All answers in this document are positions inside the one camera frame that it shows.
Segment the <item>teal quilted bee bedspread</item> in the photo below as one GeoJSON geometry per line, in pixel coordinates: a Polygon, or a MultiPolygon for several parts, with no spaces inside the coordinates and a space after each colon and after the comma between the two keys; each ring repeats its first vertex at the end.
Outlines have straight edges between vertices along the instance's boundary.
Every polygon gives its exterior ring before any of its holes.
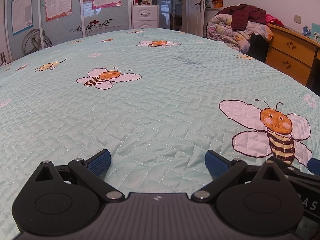
{"type": "Polygon", "coordinates": [[[18,193],[43,160],[66,165],[107,149],[123,193],[185,192],[211,181],[208,150],[241,157],[245,130],[219,108],[239,100],[309,122],[319,158],[319,96],[222,42],[165,29],[114,31],[47,48],[1,68],[1,239],[19,230],[18,193]]]}

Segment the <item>orange framed poster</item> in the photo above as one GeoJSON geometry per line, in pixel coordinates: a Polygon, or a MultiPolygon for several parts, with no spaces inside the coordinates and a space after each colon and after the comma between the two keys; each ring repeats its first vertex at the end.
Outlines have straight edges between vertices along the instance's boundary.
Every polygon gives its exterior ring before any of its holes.
{"type": "Polygon", "coordinates": [[[72,14],[72,0],[44,0],[44,5],[47,22],[72,14]]]}

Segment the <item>yellow wooden desk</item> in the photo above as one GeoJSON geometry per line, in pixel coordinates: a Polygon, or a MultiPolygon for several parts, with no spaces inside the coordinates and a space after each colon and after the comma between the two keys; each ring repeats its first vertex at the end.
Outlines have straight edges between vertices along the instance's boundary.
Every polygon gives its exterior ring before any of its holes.
{"type": "Polygon", "coordinates": [[[268,27],[273,38],[265,63],[311,89],[319,77],[319,44],[290,29],[268,27]]]}

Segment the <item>blue framed poster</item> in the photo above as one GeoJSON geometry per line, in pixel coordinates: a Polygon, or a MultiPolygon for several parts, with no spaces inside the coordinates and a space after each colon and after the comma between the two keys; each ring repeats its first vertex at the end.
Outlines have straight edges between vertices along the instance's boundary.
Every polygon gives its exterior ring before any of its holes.
{"type": "Polygon", "coordinates": [[[32,0],[11,2],[12,34],[17,35],[33,27],[32,0]]]}

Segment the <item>white room door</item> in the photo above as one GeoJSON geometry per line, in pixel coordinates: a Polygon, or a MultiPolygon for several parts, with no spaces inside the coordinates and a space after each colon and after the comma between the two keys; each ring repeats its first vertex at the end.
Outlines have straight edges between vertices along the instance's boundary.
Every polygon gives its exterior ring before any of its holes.
{"type": "Polygon", "coordinates": [[[182,31],[202,37],[205,0],[183,0],[182,31]]]}

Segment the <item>dark red jacket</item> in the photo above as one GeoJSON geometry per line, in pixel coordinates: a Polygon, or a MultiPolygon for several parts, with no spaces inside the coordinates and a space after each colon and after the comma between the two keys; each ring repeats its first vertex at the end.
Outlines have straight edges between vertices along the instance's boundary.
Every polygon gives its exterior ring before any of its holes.
{"type": "Polygon", "coordinates": [[[230,7],[222,9],[217,14],[232,15],[232,30],[244,31],[247,27],[248,22],[267,25],[266,11],[253,5],[232,5],[230,7]]]}

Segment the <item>grey sliding door wardrobe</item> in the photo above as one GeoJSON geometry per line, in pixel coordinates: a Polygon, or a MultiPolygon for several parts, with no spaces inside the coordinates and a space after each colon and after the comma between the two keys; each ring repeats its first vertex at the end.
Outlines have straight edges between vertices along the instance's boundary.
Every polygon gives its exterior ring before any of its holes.
{"type": "Polygon", "coordinates": [[[1,64],[131,28],[131,0],[1,0],[1,64]]]}

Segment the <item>white drawer cabinet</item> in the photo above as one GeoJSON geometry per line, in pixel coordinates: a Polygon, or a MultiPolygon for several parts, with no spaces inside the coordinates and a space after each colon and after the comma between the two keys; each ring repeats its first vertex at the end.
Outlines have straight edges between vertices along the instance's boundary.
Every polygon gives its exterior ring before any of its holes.
{"type": "Polygon", "coordinates": [[[133,5],[132,27],[133,29],[158,28],[158,5],[133,5]]]}

